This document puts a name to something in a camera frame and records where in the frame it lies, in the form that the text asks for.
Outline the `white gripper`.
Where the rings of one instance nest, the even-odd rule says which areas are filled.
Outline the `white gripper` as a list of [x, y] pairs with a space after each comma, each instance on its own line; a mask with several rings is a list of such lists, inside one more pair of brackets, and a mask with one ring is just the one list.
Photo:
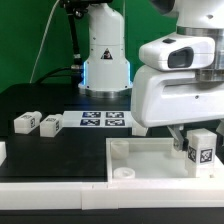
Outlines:
[[[196, 78], [198, 69], [212, 64], [214, 54], [210, 37], [170, 34], [140, 47], [144, 65], [134, 77], [132, 117], [147, 128], [169, 125], [176, 151], [188, 146], [182, 124], [224, 118], [224, 82]], [[223, 120], [216, 131], [224, 136]]]

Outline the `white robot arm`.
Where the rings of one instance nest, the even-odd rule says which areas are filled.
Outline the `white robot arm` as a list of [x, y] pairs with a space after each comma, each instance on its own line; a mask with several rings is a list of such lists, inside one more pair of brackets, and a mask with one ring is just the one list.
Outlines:
[[131, 114], [143, 128], [224, 118], [224, 0], [150, 0], [163, 15], [177, 18], [176, 31], [139, 49], [144, 63], [129, 76], [124, 19], [112, 0], [61, 0], [69, 16], [90, 17], [90, 55], [82, 61], [83, 94], [115, 97], [130, 90]]

